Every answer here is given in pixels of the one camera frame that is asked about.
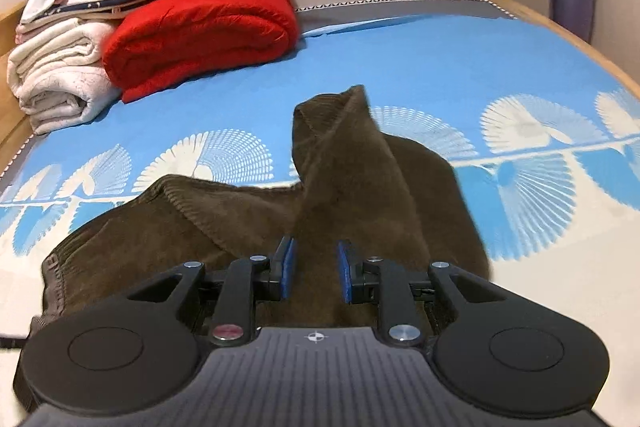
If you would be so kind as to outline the brown corduroy pants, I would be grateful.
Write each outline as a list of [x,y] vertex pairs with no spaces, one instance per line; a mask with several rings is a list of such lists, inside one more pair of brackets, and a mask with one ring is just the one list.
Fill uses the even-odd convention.
[[370,307],[343,300],[336,252],[343,239],[410,271],[446,261],[487,277],[488,257],[454,169],[422,144],[378,129],[363,87],[298,104],[292,137],[294,185],[163,176],[67,236],[43,261],[42,311],[32,329],[182,262],[221,270],[269,255],[283,236],[297,245],[292,293],[259,309],[266,325],[374,323]]

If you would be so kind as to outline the blue white patterned bed sheet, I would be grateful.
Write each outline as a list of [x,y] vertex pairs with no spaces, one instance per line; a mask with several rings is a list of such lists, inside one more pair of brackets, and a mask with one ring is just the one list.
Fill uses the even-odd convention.
[[354,84],[385,133],[448,160],[498,284],[576,317],[639,374],[639,102],[553,31],[480,3],[471,16],[361,22],[321,9],[292,56],[221,72],[20,146],[1,178],[1,329],[39,311],[43,257],[168,173],[296,182],[294,107]]

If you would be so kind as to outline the red folded blanket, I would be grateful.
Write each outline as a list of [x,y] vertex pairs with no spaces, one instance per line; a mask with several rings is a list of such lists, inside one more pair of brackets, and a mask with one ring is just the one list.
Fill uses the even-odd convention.
[[102,63],[129,103],[206,72],[275,61],[298,37],[291,0],[157,0],[124,18]]

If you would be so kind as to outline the white folded quilt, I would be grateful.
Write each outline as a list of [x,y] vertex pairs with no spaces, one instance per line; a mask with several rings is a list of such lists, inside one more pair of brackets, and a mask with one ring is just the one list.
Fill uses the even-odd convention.
[[92,121],[119,98],[102,62],[116,25],[70,18],[16,46],[6,83],[35,134]]

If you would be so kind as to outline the purple board by wall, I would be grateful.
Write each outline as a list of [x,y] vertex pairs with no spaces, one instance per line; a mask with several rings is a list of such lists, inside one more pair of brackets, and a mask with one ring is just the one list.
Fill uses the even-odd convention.
[[596,0],[549,0],[550,18],[572,34],[590,43]]

